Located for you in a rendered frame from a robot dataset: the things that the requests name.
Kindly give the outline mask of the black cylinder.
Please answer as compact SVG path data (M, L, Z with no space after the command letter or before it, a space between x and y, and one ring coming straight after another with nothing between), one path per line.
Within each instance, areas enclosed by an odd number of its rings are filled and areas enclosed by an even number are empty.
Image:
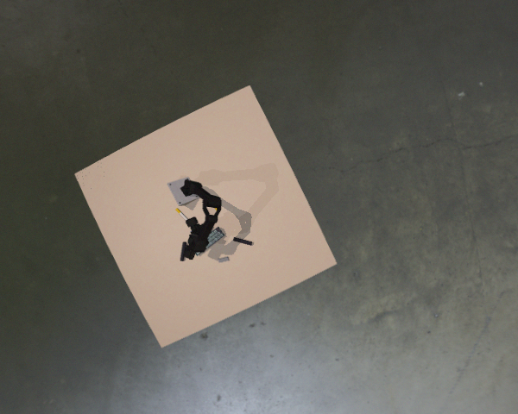
M186 249L186 241L182 242L182 248L181 248L181 258L180 258L180 261L184 261L184 252L185 252L185 249Z
M236 238L234 237L233 239L234 242L240 242L240 243L243 243L243 244L247 244L247 245L252 245L252 241L246 241L246 240L243 240L243 239L239 239L239 238Z

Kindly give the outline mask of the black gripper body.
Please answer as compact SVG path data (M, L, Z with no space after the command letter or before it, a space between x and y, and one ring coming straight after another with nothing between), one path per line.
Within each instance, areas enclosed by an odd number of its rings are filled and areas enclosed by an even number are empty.
M199 226L198 226L198 225L196 225L196 224L198 224L198 223L199 223L199 221L198 221L198 219L197 219L197 217L196 217L196 216L195 216L195 217L193 217L193 218L190 218L190 219L186 220L186 225L187 225L187 227L188 227L188 228L190 228L190 227L191 227L191 231L192 231L192 232L191 232L191 234L198 234L198 235L199 235L199 232L198 232L198 227L199 227ZM208 246L208 244L209 244L209 242L206 240L206 245Z

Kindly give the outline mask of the grey letter keyboard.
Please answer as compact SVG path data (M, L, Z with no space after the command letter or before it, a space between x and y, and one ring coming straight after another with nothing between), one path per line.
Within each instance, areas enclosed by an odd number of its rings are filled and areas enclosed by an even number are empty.
M221 231L221 229L219 227L216 227L208 236L207 238L207 241L209 242L206 250L212 246L214 243L216 243L217 241L219 241L221 238L224 237L224 233ZM201 254L202 252L196 252L195 254L198 256L199 254Z

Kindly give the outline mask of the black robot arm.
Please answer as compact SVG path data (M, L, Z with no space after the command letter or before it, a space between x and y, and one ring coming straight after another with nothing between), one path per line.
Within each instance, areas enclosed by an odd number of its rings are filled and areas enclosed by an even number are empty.
M207 245L206 240L212 231L214 224L218 221L218 214L221 211L221 198L213 196L202 188L202 184L197 181L185 179L184 185L180 188L184 195L190 196L192 194L199 195L202 199L202 210L205 213L205 221L200 224L198 234L191 234L188 239L188 245L184 252L184 257L193 260L196 252L205 252ZM217 208L214 215L210 215L206 207Z

